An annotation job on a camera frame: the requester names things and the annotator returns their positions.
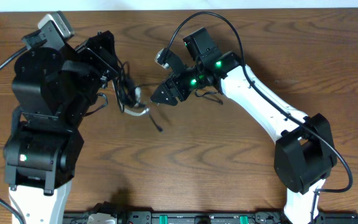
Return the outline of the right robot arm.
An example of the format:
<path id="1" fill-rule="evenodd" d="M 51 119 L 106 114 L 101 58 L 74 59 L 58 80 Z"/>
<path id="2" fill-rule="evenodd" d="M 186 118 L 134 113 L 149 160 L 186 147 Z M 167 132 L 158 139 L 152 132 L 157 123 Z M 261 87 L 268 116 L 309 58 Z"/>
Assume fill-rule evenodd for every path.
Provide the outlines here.
<path id="1" fill-rule="evenodd" d="M 191 93 L 213 86 L 243 107 L 275 143 L 274 169 L 287 188 L 284 214 L 291 223 L 310 223 L 318 216 L 320 189 L 337 164 L 328 120 L 309 117 L 267 88 L 232 51 L 222 53 L 202 27 L 183 39 L 195 65 L 185 65 L 171 50 L 155 61 L 171 72 L 151 96 L 154 103 L 175 106 Z"/>

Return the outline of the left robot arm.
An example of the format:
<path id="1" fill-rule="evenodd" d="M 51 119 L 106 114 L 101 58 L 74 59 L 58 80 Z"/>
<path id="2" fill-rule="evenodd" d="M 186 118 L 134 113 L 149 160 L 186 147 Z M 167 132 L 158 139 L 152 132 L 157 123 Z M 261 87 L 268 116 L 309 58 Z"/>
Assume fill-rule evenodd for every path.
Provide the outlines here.
<path id="1" fill-rule="evenodd" d="M 12 81 L 19 105 L 3 150 L 12 221 L 61 223 L 84 144 L 78 128 L 118 73 L 114 36 L 99 32 L 77 47 L 57 31 L 22 40 Z"/>

